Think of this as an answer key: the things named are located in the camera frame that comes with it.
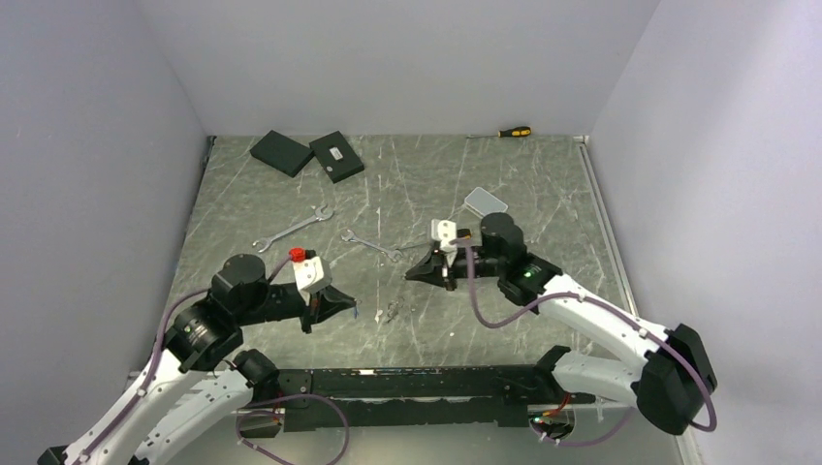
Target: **screwdriver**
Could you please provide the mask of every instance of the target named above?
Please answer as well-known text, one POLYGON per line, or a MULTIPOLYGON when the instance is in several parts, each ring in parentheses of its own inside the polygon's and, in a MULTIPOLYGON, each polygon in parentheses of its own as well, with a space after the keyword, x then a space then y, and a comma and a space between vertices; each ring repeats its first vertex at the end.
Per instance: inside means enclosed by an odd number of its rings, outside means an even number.
POLYGON ((506 129, 496 133, 496 136, 468 136, 466 139, 482 139, 482 138, 527 138, 531 135, 531 128, 528 126, 517 126, 516 128, 506 129))

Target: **red button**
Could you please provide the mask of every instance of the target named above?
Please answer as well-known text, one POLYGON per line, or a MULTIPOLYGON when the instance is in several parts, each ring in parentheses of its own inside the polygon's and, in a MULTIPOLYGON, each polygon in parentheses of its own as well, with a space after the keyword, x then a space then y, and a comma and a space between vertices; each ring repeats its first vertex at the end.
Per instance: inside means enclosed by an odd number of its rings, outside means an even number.
POLYGON ((305 249, 301 249, 299 247, 291 249, 288 251, 288 255, 291 256, 292 262, 298 264, 305 260, 305 249))

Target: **black rectangular box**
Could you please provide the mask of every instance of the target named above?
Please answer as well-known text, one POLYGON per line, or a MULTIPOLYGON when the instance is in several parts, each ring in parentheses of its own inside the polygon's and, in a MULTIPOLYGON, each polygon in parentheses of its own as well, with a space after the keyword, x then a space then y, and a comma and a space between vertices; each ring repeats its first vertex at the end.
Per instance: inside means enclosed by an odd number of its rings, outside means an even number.
POLYGON ((339 131, 322 136, 309 146, 334 184, 365 170, 363 161, 339 131))
POLYGON ((250 151, 252 157, 291 177, 296 176, 313 156, 310 148, 275 131, 269 131, 250 151))

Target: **wrench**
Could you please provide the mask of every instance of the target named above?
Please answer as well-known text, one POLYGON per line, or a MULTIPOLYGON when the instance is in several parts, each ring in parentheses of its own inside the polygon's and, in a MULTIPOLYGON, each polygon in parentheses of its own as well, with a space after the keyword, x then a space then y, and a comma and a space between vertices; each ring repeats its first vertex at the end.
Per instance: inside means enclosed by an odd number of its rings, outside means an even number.
POLYGON ((278 232, 277 234, 271 237, 261 237, 254 242, 251 243, 251 247, 255 247, 257 249, 257 253, 262 254, 263 252, 267 251, 271 244, 274 241, 279 240, 286 235, 293 233, 295 231, 301 230, 306 226, 310 225, 311 223, 316 223, 318 221, 326 221, 333 216, 333 208, 327 208, 327 206, 323 203, 322 205, 318 206, 314 209, 314 216, 308 218, 306 220, 302 220, 299 223, 295 224, 291 228, 283 231, 278 232))
POLYGON ((396 249, 394 249, 394 250, 386 249, 385 247, 380 247, 379 245, 374 244, 372 242, 368 242, 367 240, 360 239, 351 230, 345 230, 345 232, 340 237, 342 238, 342 240, 345 240, 347 242, 359 242, 364 246, 370 247, 374 250, 378 250, 378 251, 382 252, 383 254, 385 254, 386 257, 391 259, 392 262, 396 262, 402 257, 402 252, 400 252, 396 249))

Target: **marble table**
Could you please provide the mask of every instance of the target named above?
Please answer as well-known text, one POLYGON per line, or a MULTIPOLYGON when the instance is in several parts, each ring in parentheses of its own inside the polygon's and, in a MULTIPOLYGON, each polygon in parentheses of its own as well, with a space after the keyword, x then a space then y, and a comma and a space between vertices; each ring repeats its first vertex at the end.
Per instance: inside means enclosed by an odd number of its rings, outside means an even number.
MULTIPOLYGON (((298 137, 308 143, 312 137, 298 137)), ((261 254, 267 267, 293 247, 316 250, 331 264, 333 284, 359 304, 302 334, 297 321, 250 326, 243 348, 257 348, 281 368, 448 366, 533 363, 560 344, 602 356, 571 328, 525 315, 501 329, 477 323, 464 282, 455 292, 406 282, 405 271, 425 253, 404 252, 393 263, 374 250, 344 242, 351 228, 384 246, 425 240, 430 220, 453 219, 478 230, 463 199, 481 186, 508 203, 529 250, 561 266, 587 288, 624 305, 606 247, 578 143, 566 136, 466 139, 465 136, 348 137, 365 171, 332 184, 316 160, 295 178, 249 155, 259 140, 220 137, 211 150, 188 226, 170 299, 207 286, 251 242, 311 215, 327 203, 333 217, 274 243, 261 254), (392 302, 396 317, 374 319, 392 302)), ((292 281, 290 267, 275 282, 292 281)), ((479 301, 492 321, 514 312, 493 279, 479 283, 479 301)))

